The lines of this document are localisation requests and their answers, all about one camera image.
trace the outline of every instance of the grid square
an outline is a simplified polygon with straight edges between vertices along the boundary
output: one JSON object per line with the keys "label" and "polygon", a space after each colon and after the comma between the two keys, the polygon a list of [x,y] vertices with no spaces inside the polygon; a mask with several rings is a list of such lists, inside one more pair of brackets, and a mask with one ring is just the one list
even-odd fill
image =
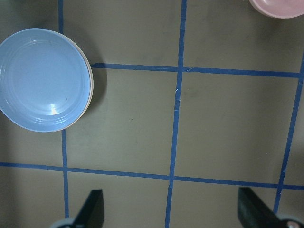
{"label": "grid square", "polygon": [[0,180],[1,227],[48,228],[64,218],[62,172],[0,167]]}
{"label": "grid square", "polygon": [[61,132],[23,129],[0,111],[0,162],[62,166]]}
{"label": "grid square", "polygon": [[184,66],[299,72],[304,20],[274,19],[249,1],[188,0]]}
{"label": "grid square", "polygon": [[284,189],[280,200],[280,219],[294,219],[304,223],[304,191]]}
{"label": "grid square", "polygon": [[284,184],[304,185],[304,89],[299,104]]}
{"label": "grid square", "polygon": [[175,175],[277,183],[297,80],[187,73]]}
{"label": "grid square", "polygon": [[57,2],[58,0],[0,1],[0,43],[13,33],[24,29],[58,31]]}
{"label": "grid square", "polygon": [[[276,189],[252,188],[272,209]],[[170,227],[241,228],[237,216],[238,186],[176,181]]]}
{"label": "grid square", "polygon": [[65,0],[64,34],[91,63],[176,66],[180,0]]}
{"label": "grid square", "polygon": [[67,130],[69,167],[168,175],[176,73],[95,69],[94,75],[100,96]]}
{"label": "grid square", "polygon": [[103,227],[164,227],[167,180],[69,173],[70,216],[79,212],[92,189],[104,195]]}

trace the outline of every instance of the blue tape line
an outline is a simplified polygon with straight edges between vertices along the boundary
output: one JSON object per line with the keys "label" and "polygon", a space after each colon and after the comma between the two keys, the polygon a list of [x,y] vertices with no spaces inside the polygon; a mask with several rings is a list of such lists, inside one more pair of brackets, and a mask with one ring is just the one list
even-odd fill
{"label": "blue tape line", "polygon": [[58,30],[63,34],[63,0],[58,0]]}
{"label": "blue tape line", "polygon": [[125,177],[141,177],[151,179],[168,180],[169,176],[148,174],[148,173],[137,173],[137,172],[121,172],[121,171],[107,171],[107,170],[92,170],[92,169],[81,169],[81,168],[68,168],[69,172],[81,172],[81,173],[93,173],[113,176],[125,176]]}
{"label": "blue tape line", "polygon": [[291,189],[291,190],[304,190],[304,186],[299,185],[283,185],[283,189]]}
{"label": "blue tape line", "polygon": [[295,94],[295,99],[294,99],[294,108],[293,108],[293,113],[291,116],[291,121],[290,121],[290,126],[289,126],[289,132],[288,132],[287,143],[286,143],[286,148],[285,148],[283,162],[282,162],[280,179],[279,179],[276,196],[275,196],[274,213],[277,213],[278,209],[279,209],[279,204],[280,204],[282,189],[283,189],[283,185],[284,185],[284,178],[285,178],[286,168],[287,168],[287,164],[288,164],[291,143],[292,143],[293,135],[294,135],[294,131],[295,131],[296,117],[298,114],[302,87],[303,87],[304,53],[303,53],[303,57],[302,57],[302,65],[301,65],[300,73],[301,73],[301,77],[298,80],[298,87],[296,89],[296,94]]}
{"label": "blue tape line", "polygon": [[62,167],[58,167],[58,166],[21,164],[21,163],[9,163],[9,162],[0,162],[0,166],[13,167],[13,168],[38,169],[38,170],[55,170],[55,171],[63,170]]}
{"label": "blue tape line", "polygon": [[69,203],[68,203],[68,179],[67,179],[67,131],[66,129],[61,131],[62,142],[62,165],[63,165],[63,191],[64,191],[64,203],[65,203],[65,218],[69,217]]}
{"label": "blue tape line", "polygon": [[94,63],[92,68],[122,69],[122,70],[149,70],[149,71],[169,71],[177,72],[174,66],[146,66],[146,65],[129,65],[129,64],[112,64],[112,63]]}
{"label": "blue tape line", "polygon": [[171,203],[172,203],[172,192],[173,192],[175,160],[176,160],[176,147],[177,147],[179,117],[180,117],[180,100],[181,100],[180,98],[181,98],[181,84],[182,84],[182,73],[183,73],[183,64],[184,64],[186,14],[187,14],[187,0],[182,0],[181,12],[180,12],[179,58],[178,58],[177,82],[176,82],[176,91],[175,91],[172,148],[171,148],[171,161],[170,161],[170,174],[169,174],[170,179],[169,179],[169,187],[167,194],[165,228],[169,228],[170,226]]}
{"label": "blue tape line", "polygon": [[238,185],[247,187],[263,187],[263,188],[277,188],[277,184],[269,183],[258,183],[258,182],[247,182],[247,181],[237,181],[237,180],[218,180],[218,179],[206,179],[206,178],[195,178],[195,177],[175,177],[176,181],[189,181],[189,182],[199,182],[199,183],[211,183],[211,184],[226,184],[226,185]]}
{"label": "blue tape line", "polygon": [[237,69],[216,69],[216,68],[199,68],[199,67],[184,67],[184,72],[199,72],[199,73],[205,73],[205,74],[222,74],[222,75],[292,77],[292,78],[300,78],[301,77],[300,73],[291,73],[291,72],[237,70]]}

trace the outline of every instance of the silver bolt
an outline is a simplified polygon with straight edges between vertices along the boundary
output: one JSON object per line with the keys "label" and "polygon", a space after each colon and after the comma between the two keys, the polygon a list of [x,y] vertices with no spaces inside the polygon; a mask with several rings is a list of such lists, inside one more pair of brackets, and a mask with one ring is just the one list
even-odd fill
{"label": "silver bolt", "polygon": [[288,221],[287,222],[287,227],[288,228],[300,228],[300,225],[294,221]]}

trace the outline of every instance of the pink bowl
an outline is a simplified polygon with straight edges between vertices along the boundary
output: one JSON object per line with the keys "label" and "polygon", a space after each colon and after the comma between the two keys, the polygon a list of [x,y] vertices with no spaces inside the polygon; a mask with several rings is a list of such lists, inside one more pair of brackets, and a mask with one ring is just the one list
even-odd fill
{"label": "pink bowl", "polygon": [[249,0],[260,13],[273,18],[294,18],[304,14],[304,0]]}

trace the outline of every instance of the blue plate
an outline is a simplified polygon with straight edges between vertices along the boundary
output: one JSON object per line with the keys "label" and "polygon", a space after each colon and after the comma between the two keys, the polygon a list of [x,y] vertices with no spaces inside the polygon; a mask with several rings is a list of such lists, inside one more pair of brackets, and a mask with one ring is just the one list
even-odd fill
{"label": "blue plate", "polygon": [[0,45],[0,109],[14,123],[54,132],[90,103],[92,71],[80,48],[60,33],[27,29]]}

